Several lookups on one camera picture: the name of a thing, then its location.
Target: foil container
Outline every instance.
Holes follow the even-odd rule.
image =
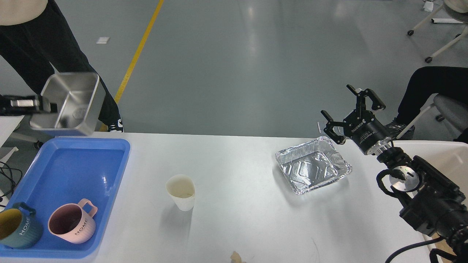
[[[275,153],[291,189],[303,195],[337,182],[352,171],[328,137],[318,137]]]

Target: sneaker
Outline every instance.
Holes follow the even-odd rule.
[[[395,139],[398,136],[398,134],[400,134],[406,127],[407,127],[406,124],[397,123],[396,118],[393,119],[391,123],[385,125],[385,128],[392,136],[392,139]],[[400,140],[411,140],[414,135],[414,129],[415,129],[414,125],[411,126],[411,128],[407,130],[403,136],[401,136]]]
[[[108,132],[124,132],[124,124],[122,123],[122,118],[118,119],[116,122],[107,126]]]

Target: gray floor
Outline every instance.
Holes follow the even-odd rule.
[[[82,50],[115,94],[156,0],[57,0]],[[435,7],[442,3],[435,1]],[[320,136],[320,110],[341,120],[355,106],[346,84],[371,88],[396,115],[411,74],[423,66],[468,66],[468,40],[426,64],[461,33],[427,24],[421,0],[165,0],[119,102],[127,132]],[[448,17],[443,11],[437,17]],[[110,37],[105,45],[98,37]],[[29,88],[0,58],[2,94]],[[450,140],[432,112],[415,139]],[[10,139],[6,145],[17,145]],[[20,149],[11,159],[30,164]]]

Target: person's leg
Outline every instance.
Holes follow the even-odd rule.
[[[78,46],[55,1],[49,0],[41,15],[22,25],[28,34],[28,38],[34,43],[34,47],[59,72],[96,72]],[[116,102],[102,79],[101,83],[106,96],[99,114],[99,120],[109,126],[120,118],[120,114]]]
[[[416,70],[398,107],[396,122],[408,125],[434,93],[468,103],[468,68],[427,66]]]
[[[19,25],[0,26],[0,55],[18,72],[36,94],[54,74],[48,60],[37,52]]]

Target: blue plastic tray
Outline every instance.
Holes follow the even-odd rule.
[[[39,150],[6,209],[25,202],[36,209],[44,234],[31,248],[0,245],[9,257],[83,258],[98,248],[122,181],[130,144],[124,139],[55,138]],[[83,244],[72,244],[47,229],[50,215],[59,206],[87,198],[98,207],[96,232]]]

